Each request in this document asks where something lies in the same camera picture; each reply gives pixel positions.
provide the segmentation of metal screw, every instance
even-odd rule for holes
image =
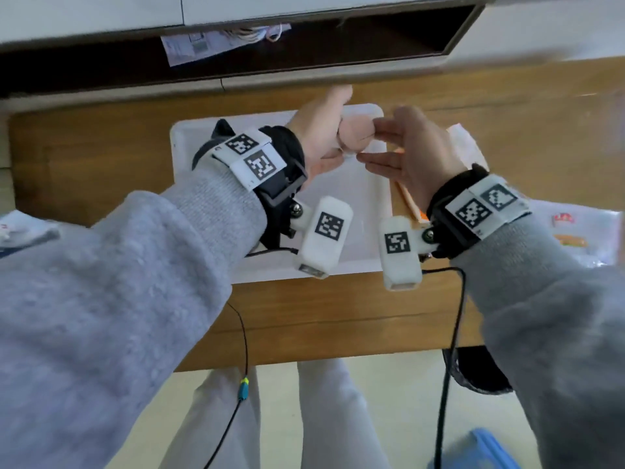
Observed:
[[[434,231],[432,229],[427,229],[422,237],[425,243],[434,243]]]
[[[295,201],[291,203],[290,208],[291,208],[291,217],[293,217],[294,219],[301,217],[302,214],[304,213],[304,208]]]

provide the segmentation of cable connector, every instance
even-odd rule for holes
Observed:
[[[239,401],[247,400],[247,395],[249,394],[249,380],[247,379],[247,375],[241,379],[241,384],[239,385]]]

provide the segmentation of person's left hand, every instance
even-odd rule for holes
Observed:
[[[304,150],[308,180],[327,173],[343,164],[340,149],[333,148],[339,130],[343,105],[352,96],[352,86],[334,86],[322,97],[307,103],[295,114],[286,127],[295,133]]]

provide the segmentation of person's right hand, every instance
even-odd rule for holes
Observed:
[[[376,118],[376,139],[401,146],[405,153],[358,153],[368,171],[401,182],[422,211],[447,181],[467,168],[457,157],[447,131],[416,107],[395,109],[393,118]]]

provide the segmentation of white cabinet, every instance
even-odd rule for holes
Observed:
[[[427,0],[182,0],[186,25]]]
[[[625,0],[500,0],[484,9],[448,65],[614,55],[625,55]]]
[[[0,0],[0,44],[179,24],[180,0]]]

